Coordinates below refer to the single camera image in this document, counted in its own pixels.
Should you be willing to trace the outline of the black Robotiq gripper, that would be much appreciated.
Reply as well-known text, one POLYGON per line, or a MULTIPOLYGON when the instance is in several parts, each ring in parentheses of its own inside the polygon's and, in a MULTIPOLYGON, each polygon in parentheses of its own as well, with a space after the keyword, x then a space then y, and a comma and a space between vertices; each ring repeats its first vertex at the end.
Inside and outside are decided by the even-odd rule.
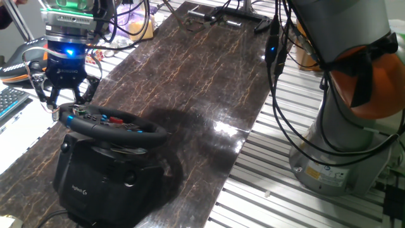
POLYGON ((60 107, 56 104, 59 89, 73 89, 74 103, 84 105, 92 101, 100 79, 91 75, 87 76, 85 71, 85 44, 48 41, 47 47, 51 51, 65 54, 66 58, 48 53, 46 76, 45 73, 33 73, 31 75, 31 85, 44 111, 50 113, 52 120, 57 122, 60 110, 60 107), (53 85, 49 96, 44 92, 46 77, 53 85), (87 89, 81 95, 80 84, 83 80, 87 83, 87 89))

